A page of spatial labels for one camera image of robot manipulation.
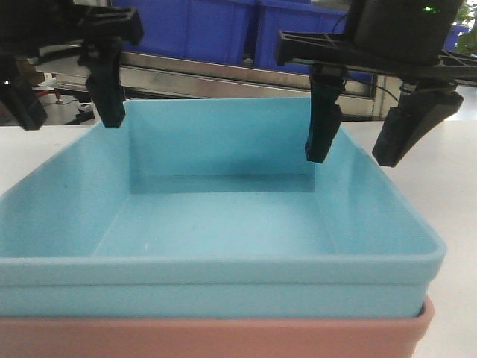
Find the blue plastic crate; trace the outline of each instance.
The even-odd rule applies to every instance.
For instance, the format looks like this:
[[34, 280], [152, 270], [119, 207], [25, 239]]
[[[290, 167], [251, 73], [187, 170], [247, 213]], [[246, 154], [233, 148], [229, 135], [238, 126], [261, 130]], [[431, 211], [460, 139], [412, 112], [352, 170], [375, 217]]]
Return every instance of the blue plastic crate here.
[[275, 61], [279, 31], [343, 32], [345, 11], [330, 10], [311, 4], [283, 0], [260, 0], [259, 30], [257, 35], [255, 67], [277, 71], [309, 73], [308, 66], [287, 63], [278, 66]]
[[239, 65], [256, 0], [114, 0], [137, 7], [145, 35], [126, 50]]
[[0, 315], [417, 315], [443, 242], [309, 105], [126, 103], [0, 198]]
[[444, 44], [444, 49], [447, 51], [454, 51], [459, 39], [459, 35], [466, 34], [467, 32], [469, 32], [469, 28], [467, 26], [453, 25], [449, 32], [449, 36], [446, 39], [446, 43]]

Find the stacked bins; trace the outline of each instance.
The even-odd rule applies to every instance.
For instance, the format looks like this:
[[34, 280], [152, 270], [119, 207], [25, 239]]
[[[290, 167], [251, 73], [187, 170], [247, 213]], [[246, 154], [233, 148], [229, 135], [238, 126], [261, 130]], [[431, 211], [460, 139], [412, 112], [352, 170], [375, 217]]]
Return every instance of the stacked bins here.
[[3, 195], [0, 355], [410, 357], [444, 244], [309, 105], [129, 101]]
[[256, 0], [114, 0], [137, 7], [145, 35], [126, 50], [228, 65], [242, 64]]

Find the light blue plastic bin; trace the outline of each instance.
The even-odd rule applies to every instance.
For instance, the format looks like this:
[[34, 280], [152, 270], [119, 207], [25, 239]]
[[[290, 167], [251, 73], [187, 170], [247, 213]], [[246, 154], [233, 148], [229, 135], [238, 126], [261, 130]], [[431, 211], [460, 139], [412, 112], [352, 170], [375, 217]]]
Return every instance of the light blue plastic bin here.
[[308, 98], [129, 101], [0, 200], [0, 315], [411, 317], [445, 245]]

